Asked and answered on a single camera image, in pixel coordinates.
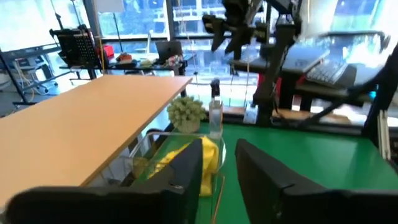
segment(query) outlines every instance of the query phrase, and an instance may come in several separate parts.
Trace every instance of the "wooden table top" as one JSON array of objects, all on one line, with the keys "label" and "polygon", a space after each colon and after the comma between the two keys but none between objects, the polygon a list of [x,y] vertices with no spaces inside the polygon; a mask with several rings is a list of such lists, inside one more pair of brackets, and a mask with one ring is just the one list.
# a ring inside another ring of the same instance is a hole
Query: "wooden table top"
[{"label": "wooden table top", "polygon": [[31,187],[89,183],[191,79],[105,75],[0,119],[0,207]]}]

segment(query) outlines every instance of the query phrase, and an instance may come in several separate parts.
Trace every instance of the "potted plant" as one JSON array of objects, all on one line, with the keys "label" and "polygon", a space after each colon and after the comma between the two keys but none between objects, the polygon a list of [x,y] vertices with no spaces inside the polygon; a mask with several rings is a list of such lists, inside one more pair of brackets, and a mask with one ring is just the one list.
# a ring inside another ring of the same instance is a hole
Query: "potted plant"
[{"label": "potted plant", "polygon": [[170,122],[182,133],[198,131],[200,120],[206,118],[203,103],[193,97],[178,97],[167,107]]}]

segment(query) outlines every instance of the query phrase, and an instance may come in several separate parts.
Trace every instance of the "red object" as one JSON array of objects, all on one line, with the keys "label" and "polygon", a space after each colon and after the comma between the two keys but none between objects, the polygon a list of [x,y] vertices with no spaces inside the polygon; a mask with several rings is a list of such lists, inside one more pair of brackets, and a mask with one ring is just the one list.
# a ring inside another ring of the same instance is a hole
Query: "red object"
[{"label": "red object", "polygon": [[106,56],[108,58],[114,57],[114,50],[112,46],[104,45],[104,51],[106,52]]},{"label": "red object", "polygon": [[[264,80],[266,79],[265,75],[259,74],[259,81],[257,82],[257,86],[260,85],[260,83],[262,83]],[[299,80],[297,80],[296,84],[300,84],[302,82],[304,82],[305,80],[305,75],[302,75]],[[276,81],[276,94],[277,96],[279,96],[280,94],[280,86],[282,84],[282,78],[278,78],[278,80]]]},{"label": "red object", "polygon": [[[105,56],[107,58],[113,58],[114,57],[114,50],[113,50],[112,46],[104,45],[103,48],[104,48]],[[97,51],[97,54],[99,56],[101,56],[101,52],[100,52],[100,48],[99,47],[96,48],[96,51]]]}]

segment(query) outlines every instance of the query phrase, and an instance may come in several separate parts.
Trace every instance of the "laptop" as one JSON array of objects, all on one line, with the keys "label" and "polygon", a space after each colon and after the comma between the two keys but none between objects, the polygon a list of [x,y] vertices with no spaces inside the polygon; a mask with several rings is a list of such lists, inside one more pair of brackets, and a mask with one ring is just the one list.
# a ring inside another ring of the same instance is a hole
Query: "laptop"
[{"label": "laptop", "polygon": [[164,63],[167,59],[174,55],[182,55],[181,42],[173,41],[159,41],[156,42],[157,53],[159,54],[159,62]]}]

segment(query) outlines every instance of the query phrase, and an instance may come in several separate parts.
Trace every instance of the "green plant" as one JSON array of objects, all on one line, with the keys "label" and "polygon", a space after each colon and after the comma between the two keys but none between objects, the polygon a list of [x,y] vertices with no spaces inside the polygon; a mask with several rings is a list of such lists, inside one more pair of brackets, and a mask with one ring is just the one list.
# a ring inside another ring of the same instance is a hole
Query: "green plant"
[{"label": "green plant", "polygon": [[194,100],[193,97],[178,97],[167,107],[169,119],[177,128],[186,121],[200,121],[206,118],[206,111],[202,107],[203,103]]}]

